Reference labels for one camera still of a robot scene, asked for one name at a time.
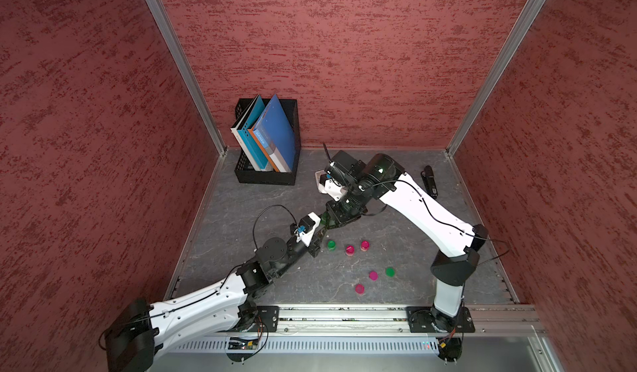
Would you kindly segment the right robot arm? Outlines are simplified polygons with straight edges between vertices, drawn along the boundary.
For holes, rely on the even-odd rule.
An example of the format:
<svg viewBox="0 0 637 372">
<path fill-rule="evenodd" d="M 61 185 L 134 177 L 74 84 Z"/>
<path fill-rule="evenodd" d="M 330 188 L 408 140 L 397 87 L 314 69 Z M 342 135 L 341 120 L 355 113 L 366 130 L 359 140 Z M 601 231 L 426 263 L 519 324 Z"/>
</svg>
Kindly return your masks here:
<svg viewBox="0 0 637 372">
<path fill-rule="evenodd" d="M 322 214 L 325 229 L 337 229 L 368 214 L 380 201 L 408 219 L 437 246 L 431 265 L 436 295 L 427 315 L 432 329 L 451 334 L 460 322 L 466 281 L 482 262 L 479 251 L 491 241 L 482 224 L 457 218 L 421 188 L 397 161 L 378 153 L 368 163 L 344 151 L 315 173 L 320 193 L 331 198 Z"/>
</svg>

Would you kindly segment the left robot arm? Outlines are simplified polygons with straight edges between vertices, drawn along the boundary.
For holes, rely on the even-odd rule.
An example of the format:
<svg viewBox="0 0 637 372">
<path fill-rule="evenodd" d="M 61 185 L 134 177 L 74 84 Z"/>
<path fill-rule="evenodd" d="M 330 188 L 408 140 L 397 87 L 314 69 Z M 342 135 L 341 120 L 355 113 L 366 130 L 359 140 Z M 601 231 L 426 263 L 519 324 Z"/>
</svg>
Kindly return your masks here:
<svg viewBox="0 0 637 372">
<path fill-rule="evenodd" d="M 305 255 L 318 255 L 328 218 L 327 212 L 304 216 L 289 239 L 268 239 L 251 259 L 208 287 L 165 302 L 135 299 L 98 340 L 108 369 L 146 371 L 187 341 L 250 328 L 258 318 L 256 299 Z"/>
</svg>

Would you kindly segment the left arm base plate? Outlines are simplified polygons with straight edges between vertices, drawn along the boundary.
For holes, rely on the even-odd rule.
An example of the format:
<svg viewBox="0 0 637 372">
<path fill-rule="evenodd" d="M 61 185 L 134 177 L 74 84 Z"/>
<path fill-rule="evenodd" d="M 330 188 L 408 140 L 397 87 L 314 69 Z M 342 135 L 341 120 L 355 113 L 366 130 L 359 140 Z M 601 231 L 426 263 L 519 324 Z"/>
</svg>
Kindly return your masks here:
<svg viewBox="0 0 637 372">
<path fill-rule="evenodd" d="M 248 304 L 239 307 L 237 325 L 232 332 L 258 332 L 266 327 L 269 332 L 276 332 L 280 308 L 277 306 L 256 306 Z"/>
</svg>

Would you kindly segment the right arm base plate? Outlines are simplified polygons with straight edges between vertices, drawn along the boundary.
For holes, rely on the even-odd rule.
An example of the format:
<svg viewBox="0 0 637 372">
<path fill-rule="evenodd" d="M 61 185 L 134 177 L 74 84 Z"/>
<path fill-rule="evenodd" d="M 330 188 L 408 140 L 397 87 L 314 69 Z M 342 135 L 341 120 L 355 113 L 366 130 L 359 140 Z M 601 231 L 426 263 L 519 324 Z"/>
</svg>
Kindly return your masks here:
<svg viewBox="0 0 637 372">
<path fill-rule="evenodd" d="M 469 309 L 461 306 L 455 317 L 432 310 L 432 307 L 407 307 L 406 320 L 411 333 L 451 334 L 475 333 L 473 318 Z"/>
</svg>

